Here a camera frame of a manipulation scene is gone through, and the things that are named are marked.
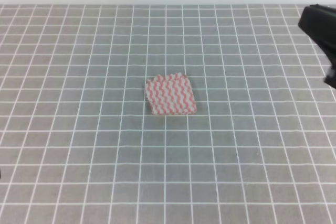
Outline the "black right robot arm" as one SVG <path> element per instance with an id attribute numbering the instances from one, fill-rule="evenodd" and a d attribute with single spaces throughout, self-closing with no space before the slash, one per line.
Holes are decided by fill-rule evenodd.
<path id="1" fill-rule="evenodd" d="M 318 4 L 306 6 L 298 26 L 329 59 L 331 67 L 324 82 L 335 88 L 335 8 Z"/>

